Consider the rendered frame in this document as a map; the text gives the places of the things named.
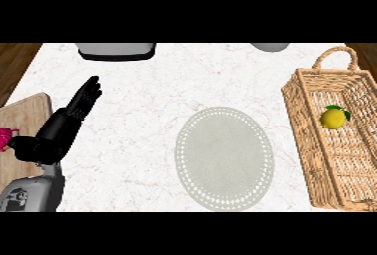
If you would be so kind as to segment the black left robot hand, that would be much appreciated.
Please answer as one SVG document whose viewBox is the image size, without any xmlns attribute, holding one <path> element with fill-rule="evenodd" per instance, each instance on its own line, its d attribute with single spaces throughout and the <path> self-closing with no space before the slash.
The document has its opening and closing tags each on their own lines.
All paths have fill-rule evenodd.
<svg viewBox="0 0 377 255">
<path fill-rule="evenodd" d="M 101 94 L 99 77 L 92 76 L 68 104 L 50 115 L 36 136 L 16 136 L 11 139 L 9 147 L 15 150 L 18 160 L 47 165 L 62 160 Z"/>
</svg>

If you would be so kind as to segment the pale oval placemat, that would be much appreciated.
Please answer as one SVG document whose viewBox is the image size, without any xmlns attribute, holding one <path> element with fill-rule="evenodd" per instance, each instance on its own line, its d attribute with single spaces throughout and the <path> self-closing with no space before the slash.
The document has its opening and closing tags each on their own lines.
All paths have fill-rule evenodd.
<svg viewBox="0 0 377 255">
<path fill-rule="evenodd" d="M 212 107 L 188 119 L 176 139 L 176 170 L 194 201 L 213 211 L 241 211 L 263 198 L 274 153 L 257 121 L 241 110 Z"/>
</svg>

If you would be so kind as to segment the yellow lemon with green leaves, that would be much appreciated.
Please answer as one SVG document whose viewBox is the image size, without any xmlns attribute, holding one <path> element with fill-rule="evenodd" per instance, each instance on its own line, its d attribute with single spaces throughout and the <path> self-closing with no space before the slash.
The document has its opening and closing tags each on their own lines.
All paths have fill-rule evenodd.
<svg viewBox="0 0 377 255">
<path fill-rule="evenodd" d="M 325 112 L 321 115 L 321 124 L 328 129 L 339 129 L 343 127 L 345 122 L 351 120 L 351 112 L 340 106 L 330 105 L 325 107 Z"/>
</svg>

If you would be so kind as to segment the wooden cutting board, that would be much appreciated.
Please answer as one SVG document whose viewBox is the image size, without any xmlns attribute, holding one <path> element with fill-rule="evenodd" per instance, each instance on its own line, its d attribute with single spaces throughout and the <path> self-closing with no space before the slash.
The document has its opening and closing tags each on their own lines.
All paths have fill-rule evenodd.
<svg viewBox="0 0 377 255">
<path fill-rule="evenodd" d="M 34 136 L 50 114 L 50 97 L 39 93 L 0 108 L 0 128 L 15 128 L 21 136 Z M 0 152 L 0 192 L 15 179 L 42 173 L 34 163 L 16 159 L 12 149 Z"/>
</svg>

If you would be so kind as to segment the pink fruit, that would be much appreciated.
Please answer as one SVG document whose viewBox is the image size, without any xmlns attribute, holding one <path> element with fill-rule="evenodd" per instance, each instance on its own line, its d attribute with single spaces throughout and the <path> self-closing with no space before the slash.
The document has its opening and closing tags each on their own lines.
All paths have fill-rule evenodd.
<svg viewBox="0 0 377 255">
<path fill-rule="evenodd" d="M 15 137 L 19 130 L 16 128 L 0 127 L 0 152 L 9 149 L 9 141 Z"/>
</svg>

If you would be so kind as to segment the grey appliance with black base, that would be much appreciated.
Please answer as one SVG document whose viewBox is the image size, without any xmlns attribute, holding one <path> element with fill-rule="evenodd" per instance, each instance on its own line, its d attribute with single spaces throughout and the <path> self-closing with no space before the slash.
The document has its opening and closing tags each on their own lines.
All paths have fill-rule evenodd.
<svg viewBox="0 0 377 255">
<path fill-rule="evenodd" d="M 138 61 L 155 54 L 155 43 L 77 43 L 79 54 L 92 61 Z"/>
</svg>

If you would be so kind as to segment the pale grey round bowl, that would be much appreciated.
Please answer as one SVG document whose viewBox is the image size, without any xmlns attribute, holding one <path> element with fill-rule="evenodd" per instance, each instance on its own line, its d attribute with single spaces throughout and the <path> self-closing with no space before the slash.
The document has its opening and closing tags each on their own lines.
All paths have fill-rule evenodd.
<svg viewBox="0 0 377 255">
<path fill-rule="evenodd" d="M 288 43 L 253 43 L 253 46 L 263 52 L 281 52 Z"/>
</svg>

